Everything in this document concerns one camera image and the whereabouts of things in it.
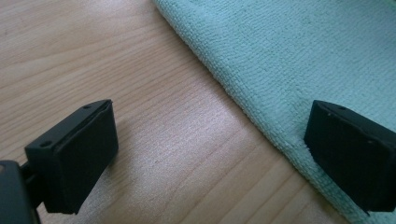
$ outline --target table surface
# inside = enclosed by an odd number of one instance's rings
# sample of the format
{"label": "table surface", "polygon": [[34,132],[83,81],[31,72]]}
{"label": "table surface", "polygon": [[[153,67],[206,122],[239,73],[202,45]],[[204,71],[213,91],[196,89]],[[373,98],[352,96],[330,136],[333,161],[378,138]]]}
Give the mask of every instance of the table surface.
{"label": "table surface", "polygon": [[0,2],[0,159],[112,99],[120,140],[77,215],[43,223],[346,223],[149,0]]}

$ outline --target light green towel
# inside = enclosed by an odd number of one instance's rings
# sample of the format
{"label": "light green towel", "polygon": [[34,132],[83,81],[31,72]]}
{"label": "light green towel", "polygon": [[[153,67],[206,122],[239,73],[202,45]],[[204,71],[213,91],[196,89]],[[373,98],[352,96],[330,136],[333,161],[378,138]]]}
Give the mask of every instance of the light green towel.
{"label": "light green towel", "polygon": [[154,0],[259,129],[349,221],[368,217],[313,161],[313,100],[396,131],[396,8],[386,0]]}

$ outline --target black plastic part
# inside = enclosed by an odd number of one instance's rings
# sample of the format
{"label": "black plastic part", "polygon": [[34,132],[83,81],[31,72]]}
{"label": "black plastic part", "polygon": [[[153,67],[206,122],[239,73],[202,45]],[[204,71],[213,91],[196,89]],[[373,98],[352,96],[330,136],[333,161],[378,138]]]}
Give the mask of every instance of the black plastic part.
{"label": "black plastic part", "polygon": [[47,186],[42,176],[33,173],[29,162],[21,167],[23,179],[25,180],[27,192],[33,208],[37,208],[42,202],[45,195],[48,195]]}
{"label": "black plastic part", "polygon": [[0,223],[40,223],[15,161],[0,161],[0,199]]}
{"label": "black plastic part", "polygon": [[119,145],[110,100],[84,105],[26,148],[50,213],[77,213]]}
{"label": "black plastic part", "polygon": [[314,101],[304,137],[314,160],[363,211],[396,206],[396,133],[343,106]]}

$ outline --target screw hole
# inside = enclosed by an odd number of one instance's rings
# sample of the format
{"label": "screw hole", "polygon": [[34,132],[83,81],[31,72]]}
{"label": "screw hole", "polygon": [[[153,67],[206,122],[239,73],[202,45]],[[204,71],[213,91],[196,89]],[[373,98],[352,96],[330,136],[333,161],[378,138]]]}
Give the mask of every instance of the screw hole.
{"label": "screw hole", "polygon": [[43,142],[43,143],[41,143],[41,147],[48,147],[49,145],[51,145],[52,144],[52,142],[51,141],[45,141],[45,142]]}

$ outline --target black rectangular block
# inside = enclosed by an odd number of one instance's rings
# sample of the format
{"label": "black rectangular block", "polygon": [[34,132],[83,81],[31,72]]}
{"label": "black rectangular block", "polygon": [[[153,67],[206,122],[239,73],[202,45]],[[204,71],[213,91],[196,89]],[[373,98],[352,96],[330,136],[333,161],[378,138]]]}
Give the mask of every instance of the black rectangular block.
{"label": "black rectangular block", "polygon": [[84,105],[29,144],[31,168],[47,185],[47,211],[77,213],[118,148],[110,100]]}
{"label": "black rectangular block", "polygon": [[394,210],[396,133],[343,106],[315,101],[304,140],[314,160],[362,210]]}

